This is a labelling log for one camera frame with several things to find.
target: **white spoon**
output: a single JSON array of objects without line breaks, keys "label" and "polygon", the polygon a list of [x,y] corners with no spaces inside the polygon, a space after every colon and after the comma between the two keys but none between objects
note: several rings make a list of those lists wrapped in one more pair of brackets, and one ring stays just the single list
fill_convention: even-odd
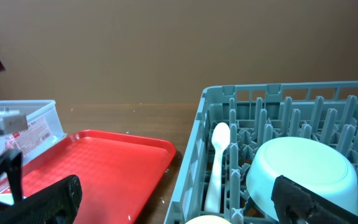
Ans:
[{"label": "white spoon", "polygon": [[230,144],[230,128],[226,123],[219,123],[216,126],[211,142],[215,148],[215,158],[206,192],[204,211],[219,213],[221,209],[222,156]]}]

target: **spoon handle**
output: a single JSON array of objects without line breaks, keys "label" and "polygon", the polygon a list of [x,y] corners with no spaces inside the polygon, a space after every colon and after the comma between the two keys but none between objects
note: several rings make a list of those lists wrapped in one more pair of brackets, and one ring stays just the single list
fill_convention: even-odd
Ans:
[{"label": "spoon handle", "polygon": [[219,213],[221,209],[222,156],[222,153],[215,153],[204,205],[204,211],[207,212]]}]

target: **gray plastic dish rack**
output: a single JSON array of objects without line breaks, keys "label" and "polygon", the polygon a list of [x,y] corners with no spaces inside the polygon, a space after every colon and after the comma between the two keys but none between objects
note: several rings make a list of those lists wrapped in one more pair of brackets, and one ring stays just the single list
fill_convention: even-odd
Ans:
[{"label": "gray plastic dish rack", "polygon": [[[221,211],[209,213],[203,209],[214,157],[211,136],[220,122],[229,125],[231,144],[223,155]],[[331,146],[350,160],[358,178],[358,81],[206,88],[165,223],[185,223],[200,215],[231,223],[277,223],[258,211],[245,180],[259,146],[282,136]]]}]

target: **brown table surface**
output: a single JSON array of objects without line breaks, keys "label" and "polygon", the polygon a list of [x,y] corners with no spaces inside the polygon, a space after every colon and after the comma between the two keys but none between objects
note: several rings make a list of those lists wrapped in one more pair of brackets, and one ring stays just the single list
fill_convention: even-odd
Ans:
[{"label": "brown table surface", "polygon": [[96,129],[166,139],[177,154],[136,223],[163,223],[177,181],[181,161],[198,104],[66,105],[57,111],[63,130],[75,133]]}]

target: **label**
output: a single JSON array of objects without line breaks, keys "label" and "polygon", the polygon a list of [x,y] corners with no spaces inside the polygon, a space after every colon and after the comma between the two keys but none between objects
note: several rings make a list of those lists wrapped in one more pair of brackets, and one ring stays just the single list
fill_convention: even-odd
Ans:
[{"label": "label", "polygon": [[28,125],[29,128],[27,130],[13,134],[16,142],[15,145],[22,151],[23,156],[52,136],[44,116],[29,122]]}]

